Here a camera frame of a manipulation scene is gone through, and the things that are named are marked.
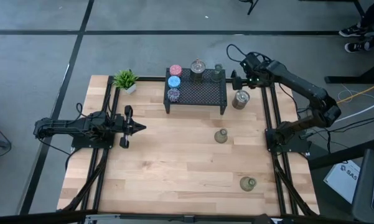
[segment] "white pot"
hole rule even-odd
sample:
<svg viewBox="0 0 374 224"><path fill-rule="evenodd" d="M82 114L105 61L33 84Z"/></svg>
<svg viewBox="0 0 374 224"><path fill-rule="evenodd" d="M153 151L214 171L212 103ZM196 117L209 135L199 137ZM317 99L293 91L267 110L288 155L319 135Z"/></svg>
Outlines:
<svg viewBox="0 0 374 224"><path fill-rule="evenodd" d="M137 85L134 83L130 88L128 88L126 91L127 94L131 94L132 92L136 91Z"/></svg>

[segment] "small green plant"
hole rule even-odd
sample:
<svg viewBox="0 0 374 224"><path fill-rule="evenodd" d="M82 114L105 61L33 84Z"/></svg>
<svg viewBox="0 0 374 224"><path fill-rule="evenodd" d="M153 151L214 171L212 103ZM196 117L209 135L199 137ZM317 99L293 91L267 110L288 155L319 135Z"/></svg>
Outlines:
<svg viewBox="0 0 374 224"><path fill-rule="evenodd" d="M114 79L113 84L117 88L125 89L127 90L132 85L136 83L136 80L138 77L129 69L129 70L121 70L119 71Z"/></svg>

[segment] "person's leg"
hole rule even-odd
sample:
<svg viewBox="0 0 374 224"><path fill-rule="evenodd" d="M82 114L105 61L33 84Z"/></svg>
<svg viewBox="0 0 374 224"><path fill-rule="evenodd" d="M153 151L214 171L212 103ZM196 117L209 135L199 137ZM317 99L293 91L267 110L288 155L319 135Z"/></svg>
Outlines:
<svg viewBox="0 0 374 224"><path fill-rule="evenodd" d="M374 37L372 40L363 41L359 43L348 43L344 46L344 49L348 53L354 53L354 52L360 52L364 50L370 50L372 47L374 47Z"/></svg>
<svg viewBox="0 0 374 224"><path fill-rule="evenodd" d="M358 24L339 31L342 37L359 37L368 32L368 28L374 23L374 3L365 12L364 17Z"/></svg>
<svg viewBox="0 0 374 224"><path fill-rule="evenodd" d="M369 27L374 24L374 3L365 12L364 17L361 19L360 27Z"/></svg>

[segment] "wooden tabletop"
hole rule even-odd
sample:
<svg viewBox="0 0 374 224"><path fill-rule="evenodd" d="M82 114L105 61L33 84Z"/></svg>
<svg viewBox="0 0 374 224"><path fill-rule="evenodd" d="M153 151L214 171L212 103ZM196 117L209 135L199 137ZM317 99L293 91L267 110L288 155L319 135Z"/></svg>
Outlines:
<svg viewBox="0 0 374 224"><path fill-rule="evenodd" d="M91 77L83 113L101 110L108 76ZM279 215L271 155L267 152L263 100L259 88L250 90L243 110L232 107L235 91L227 83L228 107L172 105L166 114L164 82L137 82L137 90L121 91L116 112L131 105L133 118L147 126L129 138L129 149L119 147L117 134L106 165L100 212L196 215ZM276 89L283 121L297 119L292 99ZM273 125L275 118L269 94ZM214 134L227 128L228 141L219 144ZM68 205L86 181L92 149L81 149L69 161L58 208ZM318 211L307 161L288 153L294 186L311 209ZM240 179L254 177L251 192ZM92 207L95 185L90 192ZM287 211L289 197L284 187Z"/></svg>

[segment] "white cable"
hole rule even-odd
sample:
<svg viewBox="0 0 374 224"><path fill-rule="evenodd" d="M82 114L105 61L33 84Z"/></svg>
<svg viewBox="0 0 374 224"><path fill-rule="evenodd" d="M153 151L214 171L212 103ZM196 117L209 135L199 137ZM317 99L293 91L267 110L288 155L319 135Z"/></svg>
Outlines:
<svg viewBox="0 0 374 224"><path fill-rule="evenodd" d="M342 94L342 93L344 93L344 92L349 92L350 93L350 96L353 96L353 93L359 93L359 92L357 92L357 91L354 91L354 90L349 90L345 85L343 85L343 84L341 84L346 90L343 90L343 91L341 91L338 95L337 95L337 98L339 99L339 101L340 100L342 100L342 99L340 99L340 94ZM369 95L369 94L364 94L364 93L362 93L361 95L363 95L363 96L369 96L369 97L372 97L373 99L374 99L374 96L372 96L372 95ZM343 103L349 103L349 102L351 102L353 100L353 98L351 98L351 99L349 99L348 101L344 101Z"/></svg>
<svg viewBox="0 0 374 224"><path fill-rule="evenodd" d="M341 93L344 93L345 91L348 91L350 93L350 96L353 96L353 93L351 92L351 90L349 90L346 86L344 86L343 84L341 84L346 90L344 91L341 91L338 95L337 95L337 98L339 99L339 101L341 101L342 99L340 99L340 94ZM350 100L348 101L344 101L343 103L349 103L353 100L353 98L351 98Z"/></svg>
<svg viewBox="0 0 374 224"><path fill-rule="evenodd" d="M339 122L339 121L343 121L344 119L347 119L347 118L352 118L352 117L354 117L354 116L356 116L356 115L358 115L358 114L362 114L362 113L364 113L364 112L366 112L366 111L368 111L368 110L370 110L370 109L372 109L372 108L374 108L374 105L368 107L368 108L365 109L365 110L361 110L361 111L358 112L358 113L351 114L350 116L347 116L347 117L345 117L345 118L338 119L338 120L335 121L335 123L336 123L336 122Z"/></svg>
<svg viewBox="0 0 374 224"><path fill-rule="evenodd" d="M350 93L359 93L359 92L354 91L354 90L343 90L343 91L341 91L341 92L337 95L337 98L340 99L339 95L342 94L342 93L344 93L344 92L346 92L346 91L348 91L348 92L350 92ZM371 97L371 98L374 99L374 96L369 95L369 94L362 93L361 95L363 95L363 96L369 96L369 97Z"/></svg>

